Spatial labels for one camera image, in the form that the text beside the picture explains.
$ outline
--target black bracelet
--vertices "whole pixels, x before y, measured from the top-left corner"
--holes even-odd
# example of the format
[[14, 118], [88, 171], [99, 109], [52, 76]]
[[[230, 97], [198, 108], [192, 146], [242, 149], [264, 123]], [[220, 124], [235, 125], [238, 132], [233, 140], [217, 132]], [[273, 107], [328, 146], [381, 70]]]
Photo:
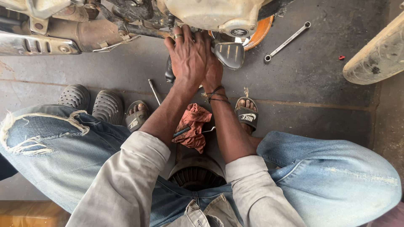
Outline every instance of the black bracelet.
[[206, 93], [207, 95], [210, 95], [210, 96], [209, 96], [209, 98], [208, 98], [208, 102], [209, 102], [209, 104], [210, 104], [210, 101], [211, 101], [211, 100], [216, 100], [216, 101], [221, 101], [221, 102], [227, 102], [227, 103], [230, 103], [228, 100], [212, 99], [212, 96], [213, 96], [213, 95], [221, 95], [221, 96], [224, 96], [224, 97], [226, 97], [226, 98], [227, 98], [227, 96], [226, 96], [226, 95], [222, 95], [222, 94], [218, 94], [218, 93], [216, 93], [218, 90], [223, 89], [223, 88], [225, 88], [225, 87], [220, 86], [220, 87], [216, 88], [216, 89], [215, 89], [213, 92], [211, 92], [211, 93]]

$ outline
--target motorcycle engine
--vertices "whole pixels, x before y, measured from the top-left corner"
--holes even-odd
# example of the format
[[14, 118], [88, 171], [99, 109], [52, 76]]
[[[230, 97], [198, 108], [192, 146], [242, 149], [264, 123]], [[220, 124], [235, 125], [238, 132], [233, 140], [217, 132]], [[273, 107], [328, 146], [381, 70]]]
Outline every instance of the motorcycle engine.
[[258, 10], [271, 0], [158, 0], [168, 11], [190, 26], [244, 38], [257, 28]]

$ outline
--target ripped jeans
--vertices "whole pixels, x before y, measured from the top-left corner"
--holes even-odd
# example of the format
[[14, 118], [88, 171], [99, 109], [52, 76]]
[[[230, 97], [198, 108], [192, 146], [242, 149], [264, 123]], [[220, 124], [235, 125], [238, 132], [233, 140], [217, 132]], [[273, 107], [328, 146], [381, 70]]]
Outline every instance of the ripped jeans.
[[[72, 212], [103, 163], [129, 135], [126, 127], [84, 111], [40, 105], [3, 121], [0, 152], [41, 192]], [[381, 216], [401, 198], [400, 178], [390, 163], [348, 141], [273, 131], [257, 153], [281, 167], [269, 173], [309, 227], [359, 226]], [[238, 214], [230, 184], [195, 192], [159, 177], [150, 226], [175, 220], [192, 199], [204, 210], [221, 193]]]

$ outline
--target white shirt sleeve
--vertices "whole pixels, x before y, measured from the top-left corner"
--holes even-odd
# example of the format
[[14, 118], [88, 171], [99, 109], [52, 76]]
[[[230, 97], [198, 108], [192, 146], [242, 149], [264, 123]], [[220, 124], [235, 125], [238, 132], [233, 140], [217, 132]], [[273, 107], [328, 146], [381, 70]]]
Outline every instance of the white shirt sleeve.
[[305, 227], [260, 156], [239, 158], [226, 165], [233, 198], [245, 227]]
[[101, 167], [66, 226], [149, 227], [152, 191], [169, 156], [158, 138], [134, 132]]

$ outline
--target concrete floor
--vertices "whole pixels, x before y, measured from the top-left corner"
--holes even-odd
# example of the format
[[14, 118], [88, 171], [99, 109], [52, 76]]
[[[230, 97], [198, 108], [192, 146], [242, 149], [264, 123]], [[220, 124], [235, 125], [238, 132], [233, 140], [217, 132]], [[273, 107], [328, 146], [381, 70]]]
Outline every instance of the concrete floor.
[[[390, 93], [382, 92], [385, 87], [397, 85], [396, 80], [403, 84], [404, 79], [396, 75], [383, 82], [383, 86], [380, 83], [363, 86], [346, 81], [342, 75], [345, 63], [389, 22], [388, 15], [387, 0], [296, 0], [288, 6], [285, 17], [274, 21], [267, 37], [246, 52], [243, 67], [224, 71], [223, 86], [232, 104], [248, 93], [258, 105], [259, 127], [253, 135], [263, 137], [271, 130], [278, 130], [318, 139], [349, 140], [375, 149], [404, 176], [400, 149], [403, 129], [393, 132], [389, 126], [397, 121], [404, 125], [398, 115], [403, 102], [383, 105], [391, 104], [391, 97], [404, 99], [402, 86]], [[311, 22], [311, 28], [269, 64], [264, 64], [264, 56], [306, 21]], [[338, 60], [340, 55], [346, 56], [344, 61]], [[171, 87], [164, 79], [167, 57], [163, 40], [150, 37], [142, 37], [109, 53], [0, 57], [0, 118], [7, 111], [56, 103], [64, 87], [73, 83], [89, 88], [92, 98], [98, 91], [108, 89], [119, 93], [126, 106], [141, 99], [154, 110], [158, 104], [147, 79], [154, 81], [163, 99]], [[194, 102], [211, 110], [206, 98], [200, 95], [202, 92], [201, 89], [195, 95]], [[205, 128], [213, 125], [212, 121]], [[206, 138], [206, 153], [223, 165], [215, 132]], [[167, 170], [172, 168], [174, 159], [173, 152]], [[39, 192], [13, 194], [13, 190], [1, 189], [17, 187], [22, 183], [13, 182], [22, 179], [16, 175], [1, 181], [0, 200], [43, 198]]]

